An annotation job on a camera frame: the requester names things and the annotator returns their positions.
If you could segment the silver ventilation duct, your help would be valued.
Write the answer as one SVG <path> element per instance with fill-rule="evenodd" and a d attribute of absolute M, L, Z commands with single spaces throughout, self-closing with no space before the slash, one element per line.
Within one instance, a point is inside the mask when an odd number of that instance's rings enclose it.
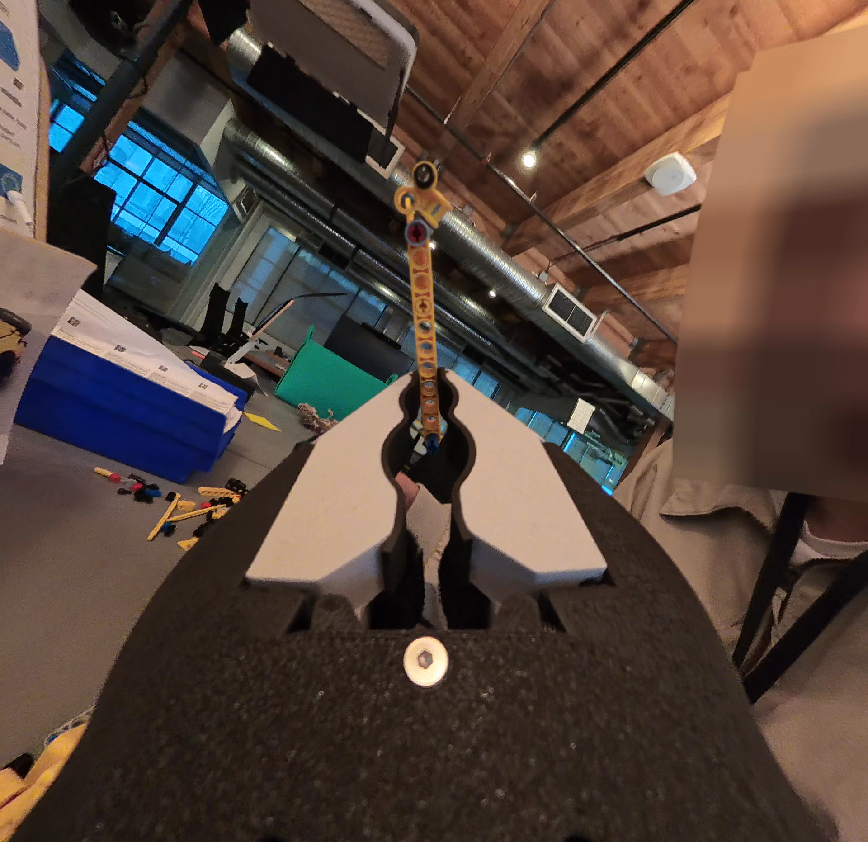
<path fill-rule="evenodd" d="M 354 160 L 308 126 L 293 119 L 286 110 L 254 89 L 247 78 L 266 46 L 244 28 L 230 35 L 226 47 L 230 74 L 242 90 L 298 135 L 314 153 L 324 156 L 367 192 L 392 206 L 397 188 L 405 185 L 409 178 L 405 168 L 398 166 L 385 178 L 371 166 Z M 618 354 L 599 335 L 597 324 L 592 324 L 587 334 L 580 336 L 561 317 L 549 314 L 549 301 L 560 295 L 564 296 L 572 310 L 581 310 L 579 302 L 562 290 L 558 283 L 550 286 L 541 283 L 492 240 L 472 227 L 460 211 L 453 209 L 444 216 L 435 231 L 435 239 L 439 249 L 448 253 L 464 272 L 494 287 L 499 297 L 632 402 L 667 420 L 674 420 L 675 398 L 652 377 Z"/>

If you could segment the teal green plastic bin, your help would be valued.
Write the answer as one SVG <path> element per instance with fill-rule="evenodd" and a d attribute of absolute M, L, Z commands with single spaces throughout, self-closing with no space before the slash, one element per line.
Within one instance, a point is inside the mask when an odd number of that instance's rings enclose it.
<path fill-rule="evenodd" d="M 397 374 L 385 381 L 375 378 L 317 343 L 314 332 L 315 326 L 311 325 L 276 384 L 276 398 L 296 407 L 309 404 L 320 416 L 331 412 L 341 421 L 398 380 Z"/>

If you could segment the large paned window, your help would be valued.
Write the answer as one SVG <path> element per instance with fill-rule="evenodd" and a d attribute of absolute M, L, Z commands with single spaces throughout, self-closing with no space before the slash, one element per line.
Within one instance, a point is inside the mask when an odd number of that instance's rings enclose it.
<path fill-rule="evenodd" d="M 49 145 L 69 144 L 103 88 L 103 78 L 67 48 L 49 68 L 52 102 Z M 112 222 L 127 237 L 192 266 L 229 210 L 210 167 L 192 142 L 146 109 L 139 109 L 95 179 L 115 193 Z"/>

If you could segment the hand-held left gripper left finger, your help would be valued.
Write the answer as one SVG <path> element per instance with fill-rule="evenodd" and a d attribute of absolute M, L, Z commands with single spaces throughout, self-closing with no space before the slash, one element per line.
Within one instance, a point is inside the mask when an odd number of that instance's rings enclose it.
<path fill-rule="evenodd" d="M 419 625 L 421 552 L 396 481 L 413 449 L 418 384 L 402 376 L 310 446 L 246 583 L 341 596 L 373 627 Z"/>

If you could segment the yellow brick beam assembly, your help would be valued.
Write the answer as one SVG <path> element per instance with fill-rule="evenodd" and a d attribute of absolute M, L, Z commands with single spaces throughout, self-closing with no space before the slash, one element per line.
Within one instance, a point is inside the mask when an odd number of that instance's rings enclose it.
<path fill-rule="evenodd" d="M 397 189 L 393 201 L 397 211 L 406 218 L 421 437 L 427 454 L 436 453 L 443 438 L 431 238 L 450 211 L 450 203 L 439 191 L 438 184 L 436 165 L 431 161 L 419 161 L 413 168 L 410 183 Z"/>

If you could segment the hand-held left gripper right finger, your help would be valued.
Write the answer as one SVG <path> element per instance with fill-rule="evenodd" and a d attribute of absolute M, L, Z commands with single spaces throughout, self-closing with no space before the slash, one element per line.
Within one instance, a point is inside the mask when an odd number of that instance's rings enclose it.
<path fill-rule="evenodd" d="M 601 581 L 607 563 L 543 440 L 451 371 L 444 456 L 451 508 L 439 565 L 450 626 L 487 626 L 514 596 Z"/>

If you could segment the cluster of small brick pins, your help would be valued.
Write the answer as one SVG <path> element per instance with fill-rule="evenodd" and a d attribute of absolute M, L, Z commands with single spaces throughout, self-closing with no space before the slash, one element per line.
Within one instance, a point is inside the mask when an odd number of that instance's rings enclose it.
<path fill-rule="evenodd" d="M 147 482 L 139 476 L 123 476 L 116 471 L 102 467 L 94 467 L 93 473 L 111 483 L 119 496 L 132 497 L 141 502 L 151 502 L 163 498 L 163 493 L 156 483 Z"/>

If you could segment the white vent grille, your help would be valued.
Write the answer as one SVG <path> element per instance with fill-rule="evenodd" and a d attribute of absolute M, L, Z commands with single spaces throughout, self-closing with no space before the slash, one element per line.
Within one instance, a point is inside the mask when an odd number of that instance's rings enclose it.
<path fill-rule="evenodd" d="M 543 302 L 542 310 L 575 339 L 584 343 L 593 336 L 599 316 L 569 293 L 561 284 L 553 282 Z"/>

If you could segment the partly built toy car model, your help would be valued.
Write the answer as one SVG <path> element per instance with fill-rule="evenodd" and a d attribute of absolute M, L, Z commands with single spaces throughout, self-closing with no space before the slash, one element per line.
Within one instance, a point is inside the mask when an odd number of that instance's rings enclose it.
<path fill-rule="evenodd" d="M 1 840 L 10 840 L 71 757 L 95 705 L 68 719 L 43 742 L 38 754 L 25 752 L 1 771 Z"/>

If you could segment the white ceiling device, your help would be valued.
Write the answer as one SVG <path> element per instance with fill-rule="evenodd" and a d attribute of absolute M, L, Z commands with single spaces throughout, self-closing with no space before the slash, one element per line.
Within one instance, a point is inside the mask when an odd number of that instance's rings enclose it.
<path fill-rule="evenodd" d="M 661 196 L 678 194 L 697 181 L 688 158 L 673 152 L 658 158 L 644 171 L 645 182 Z"/>

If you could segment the grey desk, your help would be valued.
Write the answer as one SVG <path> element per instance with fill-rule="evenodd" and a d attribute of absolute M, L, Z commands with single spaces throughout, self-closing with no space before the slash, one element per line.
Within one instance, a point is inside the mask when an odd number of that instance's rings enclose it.
<path fill-rule="evenodd" d="M 15 426 L 2 464 L 1 758 L 34 753 L 50 733 L 91 707 L 117 653 L 178 563 L 176 540 L 146 537 L 168 507 L 120 496 L 95 467 L 136 474 L 162 493 L 237 478 L 249 487 L 309 436 L 297 410 L 272 389 L 248 410 L 209 472 L 185 483 Z"/>

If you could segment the instruction booklet with yellow car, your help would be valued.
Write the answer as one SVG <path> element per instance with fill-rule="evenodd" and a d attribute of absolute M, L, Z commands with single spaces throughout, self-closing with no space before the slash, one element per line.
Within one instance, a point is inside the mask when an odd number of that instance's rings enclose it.
<path fill-rule="evenodd" d="M 1 230 L 1 460 L 18 404 L 49 336 L 94 272 L 93 263 Z"/>

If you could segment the blue storage bin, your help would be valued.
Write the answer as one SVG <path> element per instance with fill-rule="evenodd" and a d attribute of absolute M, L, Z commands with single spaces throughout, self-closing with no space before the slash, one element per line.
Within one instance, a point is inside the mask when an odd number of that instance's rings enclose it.
<path fill-rule="evenodd" d="M 248 395 L 243 390 L 181 360 L 206 378 L 227 385 L 244 412 Z M 29 376 L 15 421 L 180 483 L 212 470 L 239 425 L 224 432 L 222 414 L 52 334 Z"/>

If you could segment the pile of loose brick pieces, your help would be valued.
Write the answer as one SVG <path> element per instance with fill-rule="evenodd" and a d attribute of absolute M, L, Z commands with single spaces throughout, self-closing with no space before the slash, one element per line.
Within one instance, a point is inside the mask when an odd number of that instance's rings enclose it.
<path fill-rule="evenodd" d="M 238 505 L 251 488 L 237 478 L 223 486 L 200 486 L 198 498 L 184 497 L 170 490 L 161 497 L 163 513 L 146 535 L 146 543 L 159 538 L 171 540 L 184 553 L 189 552 L 229 511 Z"/>

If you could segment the black monitor screen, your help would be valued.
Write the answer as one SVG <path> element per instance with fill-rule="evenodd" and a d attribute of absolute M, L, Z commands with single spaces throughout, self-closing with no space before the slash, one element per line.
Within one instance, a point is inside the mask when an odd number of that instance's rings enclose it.
<path fill-rule="evenodd" d="M 403 376 L 413 361 L 398 342 L 378 332 L 366 323 L 358 323 L 343 314 L 324 348 L 381 381 L 391 376 Z"/>

